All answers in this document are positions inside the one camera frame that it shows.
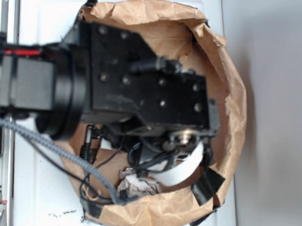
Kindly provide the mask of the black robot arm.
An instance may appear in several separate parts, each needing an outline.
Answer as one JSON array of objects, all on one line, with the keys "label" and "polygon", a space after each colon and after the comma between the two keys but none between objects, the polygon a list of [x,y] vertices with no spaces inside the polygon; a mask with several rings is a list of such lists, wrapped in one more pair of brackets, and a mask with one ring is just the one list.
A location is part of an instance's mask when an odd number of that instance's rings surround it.
[{"label": "black robot arm", "polygon": [[159,57],[132,31],[77,21],[59,43],[15,45],[0,33],[0,117],[35,117],[39,132],[68,140],[78,124],[128,149],[190,149],[219,133],[206,78]]}]

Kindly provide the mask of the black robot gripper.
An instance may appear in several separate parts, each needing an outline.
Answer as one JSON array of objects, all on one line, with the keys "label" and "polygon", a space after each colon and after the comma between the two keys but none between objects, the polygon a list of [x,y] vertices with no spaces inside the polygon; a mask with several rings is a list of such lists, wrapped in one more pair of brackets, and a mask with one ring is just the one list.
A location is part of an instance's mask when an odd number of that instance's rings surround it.
[{"label": "black robot gripper", "polygon": [[81,122],[156,143],[218,135],[219,111],[207,96],[206,78],[157,56],[138,33],[79,21],[62,45],[77,49],[86,64]]}]

